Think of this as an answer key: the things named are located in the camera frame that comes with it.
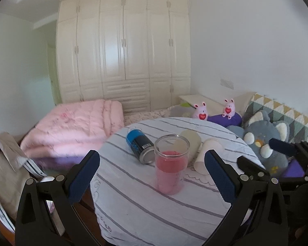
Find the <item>pale green cup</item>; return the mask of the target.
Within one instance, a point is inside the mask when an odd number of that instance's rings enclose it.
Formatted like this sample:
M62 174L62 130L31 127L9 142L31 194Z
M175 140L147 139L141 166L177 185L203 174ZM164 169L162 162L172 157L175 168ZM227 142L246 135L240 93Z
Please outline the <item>pale green cup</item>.
M182 131L180 133L180 136L186 138L190 143L188 163L191 163L192 160L196 157L197 152L201 146L201 137L198 135L197 132L191 131L189 129Z

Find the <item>cream bed headboard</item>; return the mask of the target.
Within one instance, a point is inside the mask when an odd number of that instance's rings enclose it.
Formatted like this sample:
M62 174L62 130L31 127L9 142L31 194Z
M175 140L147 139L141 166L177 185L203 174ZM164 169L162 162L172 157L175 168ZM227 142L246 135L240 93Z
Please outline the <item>cream bed headboard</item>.
M244 115L246 108L256 92L247 92L234 98L235 110L238 114Z

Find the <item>white bedside table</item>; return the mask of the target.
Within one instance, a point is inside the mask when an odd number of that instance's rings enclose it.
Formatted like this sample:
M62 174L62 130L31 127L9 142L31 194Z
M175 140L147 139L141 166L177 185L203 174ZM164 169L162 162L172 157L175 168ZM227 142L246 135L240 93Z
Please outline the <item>white bedside table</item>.
M223 113L224 105L202 95L183 95L179 96L181 103L188 103L194 107L194 104L201 106L203 102L206 104L207 113L209 116L214 116Z

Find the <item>right pink bunny plush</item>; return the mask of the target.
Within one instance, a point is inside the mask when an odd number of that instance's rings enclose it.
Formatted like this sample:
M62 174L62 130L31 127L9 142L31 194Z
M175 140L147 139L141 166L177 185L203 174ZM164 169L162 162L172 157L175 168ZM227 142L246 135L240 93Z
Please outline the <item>right pink bunny plush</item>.
M225 100L226 105L223 109L222 117L227 117L228 119L232 119L235 116L235 102L233 99Z

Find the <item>purple pillow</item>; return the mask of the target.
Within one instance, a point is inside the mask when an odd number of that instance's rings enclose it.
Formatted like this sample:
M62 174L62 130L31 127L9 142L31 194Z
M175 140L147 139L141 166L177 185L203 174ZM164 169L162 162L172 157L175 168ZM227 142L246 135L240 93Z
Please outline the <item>purple pillow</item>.
M228 117L223 117L221 114L218 114L215 116L208 116L207 121L216 123L226 128L230 125L241 126L242 117L240 114L235 113L231 119L228 119Z

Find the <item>folded pink quilt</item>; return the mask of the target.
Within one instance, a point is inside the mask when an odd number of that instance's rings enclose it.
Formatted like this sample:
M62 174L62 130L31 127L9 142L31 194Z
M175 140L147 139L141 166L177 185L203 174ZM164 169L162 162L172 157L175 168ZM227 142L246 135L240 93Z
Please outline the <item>folded pink quilt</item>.
M20 147L29 158L83 157L101 148L123 127L123 108L118 101L60 104L30 130Z

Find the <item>heart pattern bed sheet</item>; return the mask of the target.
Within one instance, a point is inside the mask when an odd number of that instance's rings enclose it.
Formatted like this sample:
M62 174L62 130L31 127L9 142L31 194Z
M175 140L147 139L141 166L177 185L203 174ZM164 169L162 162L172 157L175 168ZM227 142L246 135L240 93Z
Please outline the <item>heart pattern bed sheet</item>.
M159 109L151 112L137 112L124 115L124 125L128 126L133 123L138 123L143 120L167 118L170 114L170 108Z

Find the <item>striped white tablecloth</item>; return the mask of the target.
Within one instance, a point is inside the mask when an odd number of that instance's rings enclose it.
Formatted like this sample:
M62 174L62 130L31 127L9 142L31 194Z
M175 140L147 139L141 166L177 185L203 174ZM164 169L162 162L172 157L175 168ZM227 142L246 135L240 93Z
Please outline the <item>striped white tablecloth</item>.
M230 208L208 175L186 169L184 186L172 196L155 186L155 165L141 164L126 142L140 129L150 140L189 129L202 140L219 141L225 163L240 156L257 163L252 149L234 133L208 121L171 117L140 121L111 135L99 149L101 163L91 194L102 236L114 245L202 245Z

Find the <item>wall outlet panel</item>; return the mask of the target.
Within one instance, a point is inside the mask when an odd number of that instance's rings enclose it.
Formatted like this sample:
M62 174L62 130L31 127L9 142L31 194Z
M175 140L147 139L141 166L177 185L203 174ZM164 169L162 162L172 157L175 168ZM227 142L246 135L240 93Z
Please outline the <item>wall outlet panel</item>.
M234 83L232 81L221 78L220 79L220 85L225 87L225 88L234 90Z

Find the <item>clear jar pink contents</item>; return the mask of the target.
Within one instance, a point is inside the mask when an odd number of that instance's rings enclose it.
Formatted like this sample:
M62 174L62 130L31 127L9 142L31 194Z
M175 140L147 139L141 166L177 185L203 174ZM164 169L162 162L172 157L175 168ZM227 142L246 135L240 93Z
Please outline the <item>clear jar pink contents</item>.
M157 139L154 148L157 190L162 194L174 195L184 184L190 143L183 136L168 134Z

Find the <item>cream white wardrobe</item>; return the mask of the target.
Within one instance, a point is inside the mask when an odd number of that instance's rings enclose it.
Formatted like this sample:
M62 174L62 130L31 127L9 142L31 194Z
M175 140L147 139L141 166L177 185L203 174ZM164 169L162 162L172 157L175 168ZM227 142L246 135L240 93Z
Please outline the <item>cream white wardrobe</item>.
M64 103L114 99L126 113L190 93L187 0L64 0L56 29Z

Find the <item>grey green small pillow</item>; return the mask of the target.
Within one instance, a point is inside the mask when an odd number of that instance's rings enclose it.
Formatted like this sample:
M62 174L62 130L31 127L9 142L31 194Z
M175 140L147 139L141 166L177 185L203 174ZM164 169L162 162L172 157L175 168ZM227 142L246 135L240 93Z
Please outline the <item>grey green small pillow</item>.
M169 117L186 117L192 118L195 108L189 103L181 103L170 108Z

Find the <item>white paper cup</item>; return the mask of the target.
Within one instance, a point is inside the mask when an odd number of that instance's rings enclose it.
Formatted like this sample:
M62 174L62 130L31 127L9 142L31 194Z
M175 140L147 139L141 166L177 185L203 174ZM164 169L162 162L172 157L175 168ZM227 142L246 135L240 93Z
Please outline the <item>white paper cup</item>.
M203 142L200 152L194 163L195 171L201 175L209 174L207 167L212 163L212 161L215 160L214 155L210 152L211 150L217 154L221 154L224 151L224 147L218 140L212 138Z

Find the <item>grey koala plush cushion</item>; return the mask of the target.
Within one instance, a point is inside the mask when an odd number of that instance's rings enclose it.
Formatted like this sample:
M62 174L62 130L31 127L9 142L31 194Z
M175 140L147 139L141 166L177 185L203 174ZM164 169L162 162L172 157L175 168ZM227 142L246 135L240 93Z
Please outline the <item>grey koala plush cushion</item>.
M289 125L285 121L271 122L266 111L256 112L242 127L230 125L227 129L241 138L255 153L265 169L274 177L280 176L288 166L286 155L271 149L272 138L289 141Z

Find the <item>left pink bunny plush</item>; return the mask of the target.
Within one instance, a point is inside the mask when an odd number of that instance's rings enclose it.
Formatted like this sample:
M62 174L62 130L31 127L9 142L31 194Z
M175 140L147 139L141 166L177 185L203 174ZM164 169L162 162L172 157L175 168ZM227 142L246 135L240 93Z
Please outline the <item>left pink bunny plush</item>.
M192 118L206 121L209 116L206 108L206 103L202 102L202 104L194 104L194 107L195 111L192 114Z

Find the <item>pink bunny plush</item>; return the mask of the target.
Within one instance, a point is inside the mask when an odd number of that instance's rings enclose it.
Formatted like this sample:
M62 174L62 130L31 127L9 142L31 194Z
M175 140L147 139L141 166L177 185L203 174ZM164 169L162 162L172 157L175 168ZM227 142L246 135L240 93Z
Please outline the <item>pink bunny plush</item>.
M202 102L202 104L194 104L194 107L195 111L192 114L192 118L206 121L209 116L206 108L206 103Z
M223 109L222 117L227 117L228 119L232 119L235 116L235 102L233 99L225 100L226 105Z

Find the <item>triangle pattern quilted pillow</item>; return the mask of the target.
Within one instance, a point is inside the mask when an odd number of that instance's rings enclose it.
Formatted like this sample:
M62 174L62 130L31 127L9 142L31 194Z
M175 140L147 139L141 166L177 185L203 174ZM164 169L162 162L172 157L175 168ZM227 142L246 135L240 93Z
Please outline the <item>triangle pattern quilted pillow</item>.
M267 112L271 122L285 121L289 125L289 142L298 143L302 140L308 142L308 116L305 114L276 99L255 93L243 115L243 124L259 110Z

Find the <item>blue black can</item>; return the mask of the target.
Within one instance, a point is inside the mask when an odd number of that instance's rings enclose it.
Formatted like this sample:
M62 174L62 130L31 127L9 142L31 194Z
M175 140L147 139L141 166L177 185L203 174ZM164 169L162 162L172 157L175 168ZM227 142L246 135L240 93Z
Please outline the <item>blue black can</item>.
M155 161L154 144L140 129L130 129L126 142L140 163L151 164Z

